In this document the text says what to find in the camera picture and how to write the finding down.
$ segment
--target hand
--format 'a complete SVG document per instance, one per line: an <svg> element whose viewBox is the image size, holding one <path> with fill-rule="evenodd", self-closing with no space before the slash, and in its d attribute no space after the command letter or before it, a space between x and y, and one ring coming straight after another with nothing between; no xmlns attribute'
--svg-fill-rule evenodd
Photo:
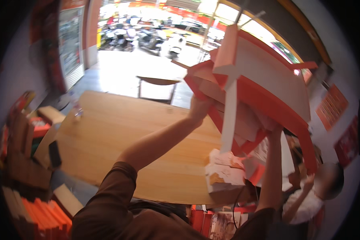
<svg viewBox="0 0 360 240"><path fill-rule="evenodd" d="M280 141L280 136L281 136L281 132L283 131L284 127L280 124L277 123L277 125L274 127L273 131L269 131L267 138L268 140L279 140Z"/></svg>
<svg viewBox="0 0 360 240"><path fill-rule="evenodd" d="M307 180L305 181L305 184L303 187L304 192L309 192L312 189L314 179L315 179L315 174L309 175L307 177Z"/></svg>
<svg viewBox="0 0 360 240"><path fill-rule="evenodd" d="M191 100L191 109L188 113L187 118L192 120L196 127L200 127L203 123L203 119L206 117L209 108L213 104L213 99L208 98L207 100L197 99L194 95Z"/></svg>

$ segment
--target water bottle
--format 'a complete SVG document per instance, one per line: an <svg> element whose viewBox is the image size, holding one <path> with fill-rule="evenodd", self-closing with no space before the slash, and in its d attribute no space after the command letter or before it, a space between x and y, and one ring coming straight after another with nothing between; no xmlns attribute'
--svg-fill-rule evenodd
<svg viewBox="0 0 360 240"><path fill-rule="evenodd" d="M69 96L71 97L71 103L73 104L73 111L76 118L80 118L83 113L83 109L80 106L79 98L73 91L69 91Z"/></svg>

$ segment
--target wooden table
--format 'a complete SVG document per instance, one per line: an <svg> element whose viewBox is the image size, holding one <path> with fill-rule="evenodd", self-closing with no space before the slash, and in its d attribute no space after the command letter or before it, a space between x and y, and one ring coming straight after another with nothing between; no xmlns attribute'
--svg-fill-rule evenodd
<svg viewBox="0 0 360 240"><path fill-rule="evenodd" d="M100 185L120 153L139 138L183 117L188 109L120 95L86 91L80 97L83 117L70 111L57 133L67 174ZM231 204L238 191L208 194L204 166L220 132L207 117L186 139L139 171L134 197L180 204ZM245 188L240 201L249 196Z"/></svg>

